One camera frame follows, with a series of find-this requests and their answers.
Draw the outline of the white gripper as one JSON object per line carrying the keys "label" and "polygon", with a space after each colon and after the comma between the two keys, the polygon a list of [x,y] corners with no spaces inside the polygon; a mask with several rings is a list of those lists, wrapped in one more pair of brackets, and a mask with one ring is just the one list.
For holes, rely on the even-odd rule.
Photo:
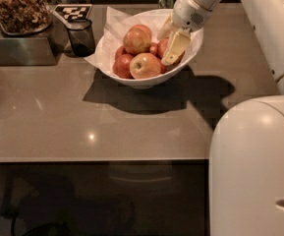
{"label": "white gripper", "polygon": [[169,37],[161,58],[163,65],[173,65],[180,59],[191,42],[191,35],[185,30],[200,30],[211,15],[211,4],[212,0],[176,0],[172,16],[157,34],[158,40]]}

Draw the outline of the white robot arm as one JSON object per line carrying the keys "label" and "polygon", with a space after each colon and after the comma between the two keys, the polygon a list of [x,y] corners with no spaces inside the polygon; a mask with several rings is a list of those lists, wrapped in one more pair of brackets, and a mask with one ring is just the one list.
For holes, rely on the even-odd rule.
{"label": "white robot arm", "polygon": [[[221,0],[177,0],[159,34],[172,64]],[[218,122],[208,161],[210,236],[284,236],[284,0],[241,0],[279,92]]]}

